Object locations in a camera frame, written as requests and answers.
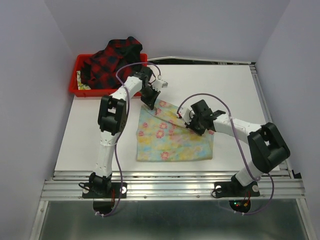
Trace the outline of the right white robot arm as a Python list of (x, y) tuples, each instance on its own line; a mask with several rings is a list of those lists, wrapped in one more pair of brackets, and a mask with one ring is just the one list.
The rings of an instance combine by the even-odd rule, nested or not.
[(258, 179), (291, 155), (278, 128), (271, 122), (261, 125), (232, 118), (222, 110), (212, 111), (204, 100), (194, 103), (191, 108), (180, 108), (178, 115), (187, 128), (200, 136), (206, 131), (213, 131), (234, 137), (237, 143), (244, 142), (249, 146), (251, 161), (245, 163), (230, 181), (215, 182), (214, 198), (244, 197), (247, 194), (258, 197)]

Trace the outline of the pastel floral skirt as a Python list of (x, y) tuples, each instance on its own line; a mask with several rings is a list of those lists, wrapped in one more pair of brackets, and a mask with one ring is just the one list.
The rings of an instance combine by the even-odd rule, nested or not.
[(137, 127), (138, 162), (190, 162), (213, 158), (214, 132), (198, 135), (178, 118), (178, 107), (157, 100), (154, 109), (140, 108)]

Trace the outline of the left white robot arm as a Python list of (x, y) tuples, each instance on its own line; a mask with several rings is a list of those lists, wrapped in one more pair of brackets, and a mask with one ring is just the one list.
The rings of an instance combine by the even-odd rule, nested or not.
[(140, 100), (150, 109), (155, 107), (161, 88), (166, 86), (162, 75), (158, 74), (150, 81), (153, 71), (142, 66), (140, 71), (132, 72), (121, 87), (111, 95), (105, 95), (100, 100), (97, 123), (100, 130), (100, 145), (95, 168), (89, 176), (87, 191), (106, 197), (112, 189), (112, 160), (116, 144), (125, 129), (130, 100), (140, 93)]

